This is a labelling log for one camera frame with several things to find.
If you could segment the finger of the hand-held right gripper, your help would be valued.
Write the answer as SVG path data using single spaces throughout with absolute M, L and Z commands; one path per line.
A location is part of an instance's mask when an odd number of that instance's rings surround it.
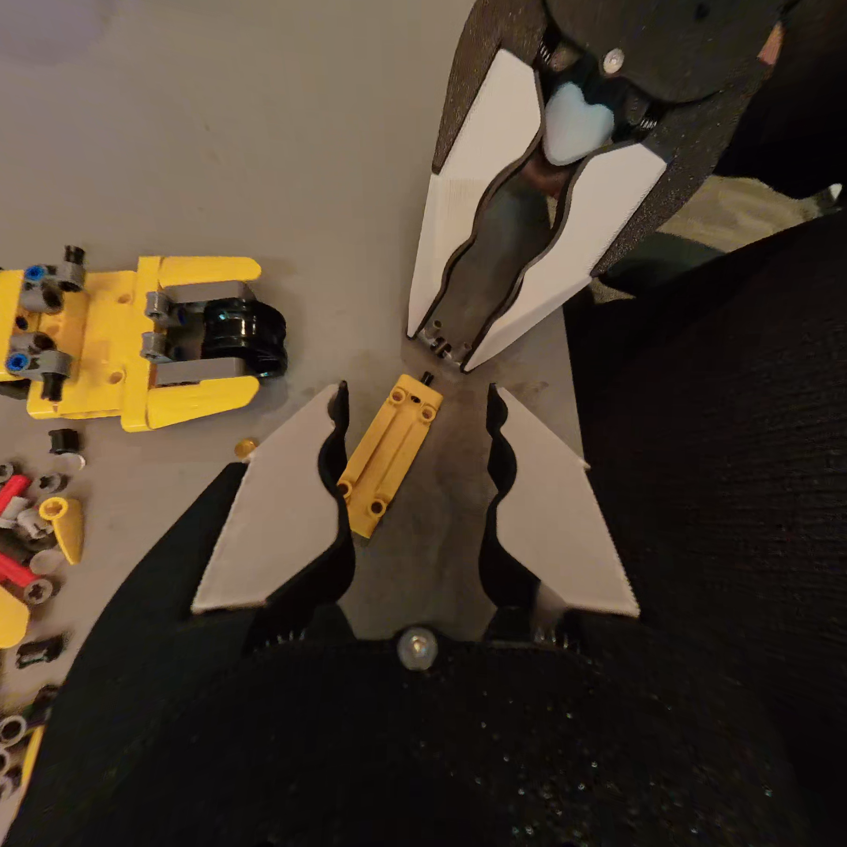
M 567 187 L 555 237 L 521 272 L 514 300 L 475 344 L 462 370 L 468 373 L 503 352 L 584 288 L 666 169 L 665 158 L 639 142 L 587 157 Z
M 541 125 L 535 70 L 498 49 L 445 163 L 430 175 L 409 292 L 409 339 L 429 321 L 453 267 L 477 238 L 484 205 L 522 164 Z

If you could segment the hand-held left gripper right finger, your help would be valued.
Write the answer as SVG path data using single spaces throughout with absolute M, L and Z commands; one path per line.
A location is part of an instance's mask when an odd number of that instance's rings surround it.
M 491 603 L 532 613 L 545 589 L 563 611 L 639 618 L 585 461 L 495 383 L 486 397 L 485 429 L 495 493 L 485 514 L 479 575 Z

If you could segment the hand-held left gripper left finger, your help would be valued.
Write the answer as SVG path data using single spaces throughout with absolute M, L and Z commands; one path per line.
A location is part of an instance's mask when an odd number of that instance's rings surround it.
M 269 607 L 306 619 L 352 584 L 355 552 L 338 483 L 347 383 L 329 385 L 253 453 L 191 611 Z

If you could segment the yellow toy panel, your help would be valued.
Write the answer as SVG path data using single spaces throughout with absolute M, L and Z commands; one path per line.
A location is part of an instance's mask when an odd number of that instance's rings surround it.
M 353 534 L 370 539 L 394 501 L 443 401 L 431 386 L 401 375 L 336 483 Z

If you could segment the pile of small toy pieces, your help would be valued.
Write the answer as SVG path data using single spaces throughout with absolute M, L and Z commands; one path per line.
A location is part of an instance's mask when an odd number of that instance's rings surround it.
M 17 672 L 56 662 L 69 640 L 63 631 L 30 632 L 58 594 L 57 572 L 82 558 L 84 509 L 66 494 L 69 481 L 67 472 L 31 475 L 18 462 L 2 462 L 2 662 L 10 654 Z M 57 683 L 46 683 L 23 705 L 2 706 L 2 803 L 28 786 L 57 692 Z

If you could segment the person's black sweater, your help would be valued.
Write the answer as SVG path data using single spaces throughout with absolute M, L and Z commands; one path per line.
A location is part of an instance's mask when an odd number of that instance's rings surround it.
M 845 845 L 845 2 L 790 2 L 716 175 L 835 208 L 568 318 L 585 456 L 642 619 L 757 690 L 812 843 Z

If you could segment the yellow toy wheel assembly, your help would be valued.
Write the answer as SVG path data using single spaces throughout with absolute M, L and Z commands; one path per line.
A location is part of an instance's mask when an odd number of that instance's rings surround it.
M 245 257 L 141 257 L 92 271 L 81 247 L 1 271 L 2 389 L 39 420 L 118 418 L 129 433 L 245 408 L 285 375 L 283 314 Z

